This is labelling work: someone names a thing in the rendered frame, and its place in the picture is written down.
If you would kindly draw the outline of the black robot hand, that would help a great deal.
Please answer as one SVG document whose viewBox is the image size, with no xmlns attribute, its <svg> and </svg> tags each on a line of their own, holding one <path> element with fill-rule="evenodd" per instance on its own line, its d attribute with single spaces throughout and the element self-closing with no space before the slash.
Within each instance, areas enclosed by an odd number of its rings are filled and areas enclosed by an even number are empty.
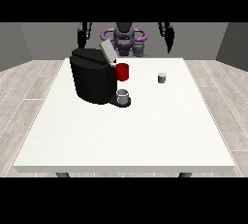
<svg viewBox="0 0 248 224">
<path fill-rule="evenodd" d="M 169 22 L 159 22 L 160 35 L 165 39 L 168 52 L 171 52 L 174 41 L 174 30 L 173 26 Z"/>
<path fill-rule="evenodd" d="M 81 22 L 77 28 L 77 45 L 85 48 L 86 42 L 90 39 L 91 22 Z"/>
</svg>

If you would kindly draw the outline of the pale grey machine lid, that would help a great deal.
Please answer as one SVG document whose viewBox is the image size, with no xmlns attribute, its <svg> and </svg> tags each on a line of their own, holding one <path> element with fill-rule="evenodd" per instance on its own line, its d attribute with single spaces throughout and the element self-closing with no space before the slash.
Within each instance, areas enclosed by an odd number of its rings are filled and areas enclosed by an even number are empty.
<svg viewBox="0 0 248 224">
<path fill-rule="evenodd" d="M 101 42 L 100 43 L 100 49 L 104 53 L 109 64 L 112 64 L 116 60 L 117 54 L 116 54 L 110 40 L 105 40 L 105 41 Z"/>
</svg>

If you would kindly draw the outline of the black coffee machine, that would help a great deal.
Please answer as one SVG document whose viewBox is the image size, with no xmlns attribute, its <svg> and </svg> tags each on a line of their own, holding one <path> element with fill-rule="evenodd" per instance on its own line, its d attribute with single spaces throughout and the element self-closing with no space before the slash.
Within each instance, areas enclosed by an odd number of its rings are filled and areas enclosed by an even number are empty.
<svg viewBox="0 0 248 224">
<path fill-rule="evenodd" d="M 119 108 L 131 105 L 131 98 L 120 103 L 116 70 L 100 49 L 76 48 L 70 56 L 70 64 L 79 98 L 91 104 L 113 104 Z"/>
</svg>

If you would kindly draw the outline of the red pod holder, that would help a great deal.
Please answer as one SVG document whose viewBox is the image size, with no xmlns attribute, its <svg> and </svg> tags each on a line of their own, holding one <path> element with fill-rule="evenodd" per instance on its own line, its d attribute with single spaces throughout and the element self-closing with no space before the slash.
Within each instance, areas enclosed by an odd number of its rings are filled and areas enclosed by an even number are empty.
<svg viewBox="0 0 248 224">
<path fill-rule="evenodd" d="M 125 81 L 129 78 L 129 65 L 126 63 L 118 63 L 115 65 L 116 79 Z"/>
</svg>

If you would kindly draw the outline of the small grey cup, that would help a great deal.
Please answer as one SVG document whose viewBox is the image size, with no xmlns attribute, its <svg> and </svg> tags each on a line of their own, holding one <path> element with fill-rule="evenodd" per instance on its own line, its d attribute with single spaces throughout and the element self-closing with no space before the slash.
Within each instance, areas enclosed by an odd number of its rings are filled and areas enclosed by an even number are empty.
<svg viewBox="0 0 248 224">
<path fill-rule="evenodd" d="M 126 89 L 119 89 L 116 91 L 117 102 L 120 105 L 125 105 L 129 101 L 129 93 Z"/>
</svg>

